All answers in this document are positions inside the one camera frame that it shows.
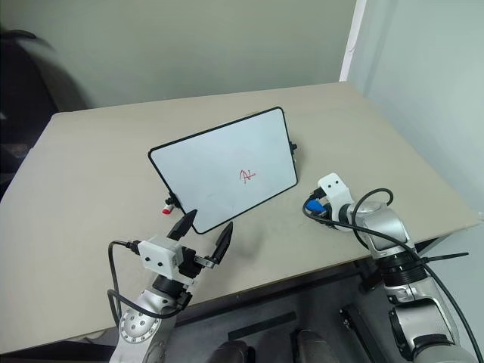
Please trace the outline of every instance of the floor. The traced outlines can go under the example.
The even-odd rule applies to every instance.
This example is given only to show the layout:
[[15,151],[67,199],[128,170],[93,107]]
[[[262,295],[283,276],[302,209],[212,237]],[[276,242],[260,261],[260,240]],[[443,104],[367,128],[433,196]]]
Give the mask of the floor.
[[[232,312],[177,327],[170,337],[167,363],[205,362],[211,352],[228,339],[228,333],[251,324],[296,313],[296,320],[241,338],[256,349],[257,361],[291,363],[290,333],[297,328],[310,328],[320,333],[331,345],[341,362],[369,362],[354,332],[347,330],[339,314],[346,304],[356,303],[389,361],[404,362],[389,329],[389,303],[381,287],[362,295],[359,277],[347,278],[314,287],[270,302],[236,309]],[[115,330],[108,331],[98,343],[114,345]]]

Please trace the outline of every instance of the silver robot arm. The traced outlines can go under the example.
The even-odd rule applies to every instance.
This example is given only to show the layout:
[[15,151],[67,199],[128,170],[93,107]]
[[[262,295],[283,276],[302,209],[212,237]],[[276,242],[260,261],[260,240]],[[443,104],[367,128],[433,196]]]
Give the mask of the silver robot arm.
[[[354,216],[357,226],[393,237],[414,251],[402,220],[385,203],[364,202],[355,214],[357,203],[336,173],[321,178],[318,186],[309,200],[313,197],[326,200],[324,212],[315,218],[319,222],[329,219],[349,226]],[[337,223],[328,224],[341,231],[352,230]],[[389,319],[402,357],[416,363],[476,363],[460,347],[458,330],[447,304],[421,261],[390,240],[361,232],[359,236],[368,245],[382,274],[388,300],[395,306]]]
[[[117,290],[108,290],[119,328],[119,340],[111,363],[163,363],[176,315],[191,299],[187,289],[203,268],[213,268],[222,261],[230,244],[232,222],[220,234],[212,256],[197,256],[194,250],[178,243],[191,227],[196,212],[187,213],[167,237],[156,236],[127,246],[141,257],[145,268],[158,276],[152,287],[143,291],[134,302],[121,296]],[[120,317],[114,308],[115,299],[129,306]]]

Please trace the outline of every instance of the beige tabletop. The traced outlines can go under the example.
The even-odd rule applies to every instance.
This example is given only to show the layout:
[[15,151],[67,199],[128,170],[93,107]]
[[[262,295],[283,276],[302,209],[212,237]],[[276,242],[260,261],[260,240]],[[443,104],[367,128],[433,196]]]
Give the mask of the beige tabletop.
[[[114,326],[107,245],[166,234],[182,215],[161,213],[167,190],[147,152],[273,106],[284,109],[299,147],[299,183],[234,220],[225,260],[202,271],[192,303],[366,256],[351,233],[301,213],[317,180],[330,172],[355,199],[392,189],[392,207],[416,242],[477,223],[442,177],[346,83],[59,113],[0,203],[0,352]],[[222,228],[191,231],[181,242],[205,256]],[[128,250],[115,258],[120,288],[134,299],[153,275]]]

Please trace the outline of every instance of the wall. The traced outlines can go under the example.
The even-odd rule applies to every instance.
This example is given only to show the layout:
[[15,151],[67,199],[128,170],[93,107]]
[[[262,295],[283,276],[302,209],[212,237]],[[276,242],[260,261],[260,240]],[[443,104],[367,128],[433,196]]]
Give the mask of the wall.
[[[380,105],[477,212],[484,211],[482,19],[482,1],[368,0],[349,72],[349,81]],[[420,207],[439,212],[432,206]],[[468,257],[434,262],[433,267],[455,295],[482,348],[483,243],[480,225],[430,251],[432,256],[471,252]],[[461,336],[471,350],[465,332]]]
[[62,110],[337,82],[355,0],[1,0]]

